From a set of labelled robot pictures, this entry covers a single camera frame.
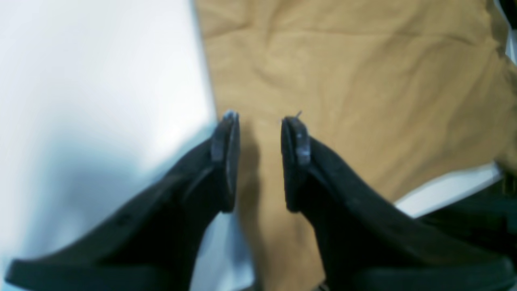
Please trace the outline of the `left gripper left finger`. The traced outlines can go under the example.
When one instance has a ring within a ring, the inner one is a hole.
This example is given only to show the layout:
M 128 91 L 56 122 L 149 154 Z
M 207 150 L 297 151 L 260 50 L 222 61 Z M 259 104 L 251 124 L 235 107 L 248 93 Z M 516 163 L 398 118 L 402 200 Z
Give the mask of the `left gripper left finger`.
M 11 285 L 30 291 L 187 291 L 205 230 L 233 211 L 240 118 L 227 111 L 212 136 L 78 241 L 15 259 Z

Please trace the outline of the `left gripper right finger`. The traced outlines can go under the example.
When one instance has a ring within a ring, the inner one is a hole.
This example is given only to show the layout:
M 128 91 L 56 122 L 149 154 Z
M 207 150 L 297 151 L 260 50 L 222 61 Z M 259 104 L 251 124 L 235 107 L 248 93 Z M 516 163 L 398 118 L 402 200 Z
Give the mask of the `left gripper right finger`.
M 282 120 L 286 206 L 310 222 L 332 291 L 507 291 L 510 258 L 420 223 L 368 186 L 299 118 Z

